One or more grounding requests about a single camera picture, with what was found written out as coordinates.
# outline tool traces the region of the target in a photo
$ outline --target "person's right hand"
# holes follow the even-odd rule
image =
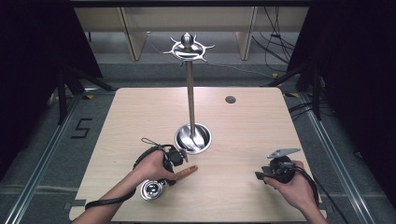
[[[301,161],[293,161],[293,163],[304,169]],[[295,173],[294,178],[287,184],[280,183],[271,177],[265,177],[264,183],[277,189],[291,206],[299,210],[311,207],[312,205],[316,206],[311,186],[298,172]]]

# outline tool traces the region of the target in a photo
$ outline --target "black strap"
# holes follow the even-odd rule
[[[98,201],[93,201],[90,203],[87,203],[85,205],[85,210],[91,208],[91,207],[95,207],[95,206],[101,206],[101,205],[109,205],[109,204],[115,204],[115,203],[123,203],[125,201],[127,201],[128,199],[132,198],[132,196],[134,196],[134,193],[136,192],[136,189],[132,190],[130,193],[119,197],[119,198],[115,198],[115,199],[107,199],[107,200],[98,200]]]
[[[136,162],[134,163],[134,168],[137,166],[137,164],[139,164],[143,159],[145,159],[151,152],[156,151],[156,150],[161,150],[164,152],[163,148],[167,147],[168,145],[157,145],[155,147],[151,147],[148,150],[146,150],[145,152],[143,152],[142,155],[139,156],[139,158],[137,158]]]

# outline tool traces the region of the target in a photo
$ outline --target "small round object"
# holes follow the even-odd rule
[[[225,102],[227,102],[228,104],[234,104],[236,102],[236,98],[233,96],[227,96],[225,98]]]
[[[190,49],[193,43],[194,38],[189,33],[186,33],[181,37],[181,44],[184,46],[185,49]]]
[[[163,184],[155,180],[146,180],[142,184],[140,193],[144,200],[154,200],[163,194]]]

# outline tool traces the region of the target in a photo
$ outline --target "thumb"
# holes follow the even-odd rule
[[[176,179],[177,179],[176,174],[171,173],[171,172],[166,171],[166,170],[165,170],[165,172],[164,172],[163,175],[164,175],[164,178],[165,178],[165,179],[168,179],[168,180],[176,180]]]
[[[271,177],[265,177],[264,182],[269,184],[270,186],[274,187],[275,189],[279,189],[282,186],[282,183],[279,181],[271,178]]]

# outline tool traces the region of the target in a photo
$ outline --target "round metal base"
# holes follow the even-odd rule
[[[185,148],[187,154],[198,154],[207,150],[212,143],[212,133],[202,124],[195,124],[195,136],[191,137],[191,126],[180,127],[175,134],[178,148]]]
[[[140,193],[144,200],[158,199],[163,194],[163,183],[155,180],[146,180],[142,184]]]

